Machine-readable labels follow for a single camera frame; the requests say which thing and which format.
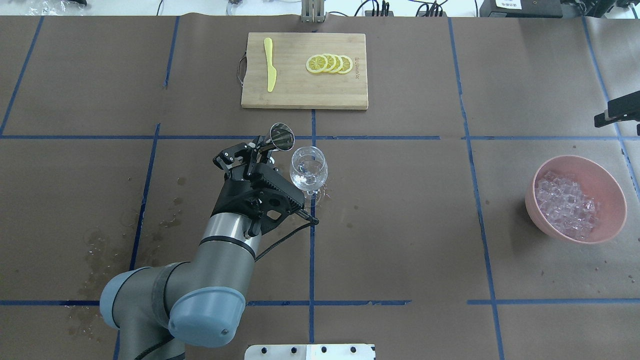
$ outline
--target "light blue plastic cap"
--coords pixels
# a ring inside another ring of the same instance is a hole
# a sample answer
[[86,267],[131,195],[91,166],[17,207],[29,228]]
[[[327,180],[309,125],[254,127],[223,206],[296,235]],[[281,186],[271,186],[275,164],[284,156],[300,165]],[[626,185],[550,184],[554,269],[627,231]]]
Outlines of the light blue plastic cap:
[[102,291],[102,295],[100,295],[100,314],[102,314],[102,317],[104,318],[104,322],[106,322],[107,325],[109,325],[114,329],[119,329],[119,327],[116,325],[115,320],[113,319],[113,303],[116,301],[116,296],[118,295],[118,291],[120,291],[120,288],[122,287],[122,285],[124,285],[124,282],[128,278],[130,278],[131,275],[135,274],[136,272],[139,272],[142,269],[148,269],[148,268],[149,266],[146,266],[146,267],[131,270],[128,272],[123,272],[120,275],[114,276],[113,279],[107,282],[107,285],[104,287],[104,290]]
[[187,344],[222,347],[236,335],[243,311],[244,296],[236,289],[197,289],[175,302],[169,314],[169,331]]

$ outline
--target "wooden cutting board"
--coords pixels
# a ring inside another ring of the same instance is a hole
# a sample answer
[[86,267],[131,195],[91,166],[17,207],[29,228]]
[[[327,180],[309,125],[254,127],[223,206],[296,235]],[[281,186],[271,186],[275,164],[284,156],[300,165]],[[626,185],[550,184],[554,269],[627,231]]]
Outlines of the wooden cutting board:
[[[276,85],[267,92],[264,38],[273,39]],[[347,74],[311,74],[307,59],[315,54],[349,56],[354,64]],[[242,91],[244,108],[366,110],[367,46],[364,34],[249,33],[246,75]]]

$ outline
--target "bowl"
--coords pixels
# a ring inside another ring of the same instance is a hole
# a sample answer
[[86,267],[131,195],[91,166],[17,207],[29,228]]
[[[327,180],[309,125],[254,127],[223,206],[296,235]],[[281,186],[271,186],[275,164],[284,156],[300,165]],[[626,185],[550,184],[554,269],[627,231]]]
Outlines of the bowl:
[[[550,171],[560,176],[572,175],[573,179],[580,183],[582,192],[600,203],[600,209],[596,214],[599,219],[598,225],[586,240],[576,240],[564,235],[553,227],[540,211],[536,202],[536,184]],[[603,167],[581,156],[556,156],[542,164],[529,183],[525,205],[531,220],[545,234],[574,243],[597,244],[609,241],[618,235],[627,220],[627,201],[618,182]]]

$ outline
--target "yellow knife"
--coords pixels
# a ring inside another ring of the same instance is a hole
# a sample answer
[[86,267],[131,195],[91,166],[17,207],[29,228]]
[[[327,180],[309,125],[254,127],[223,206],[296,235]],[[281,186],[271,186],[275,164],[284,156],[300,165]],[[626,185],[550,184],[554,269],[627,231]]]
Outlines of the yellow knife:
[[273,40],[264,38],[264,52],[267,54],[267,91],[272,92],[276,86],[276,76],[278,72],[273,67]]

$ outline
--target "ice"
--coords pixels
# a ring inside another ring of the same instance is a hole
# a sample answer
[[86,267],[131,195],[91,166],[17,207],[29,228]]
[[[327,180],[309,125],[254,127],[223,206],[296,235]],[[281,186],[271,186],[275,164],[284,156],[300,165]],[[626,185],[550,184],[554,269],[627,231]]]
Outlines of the ice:
[[571,175],[547,172],[536,184],[536,201],[547,221],[572,239],[587,240],[598,225],[600,203],[583,194]]

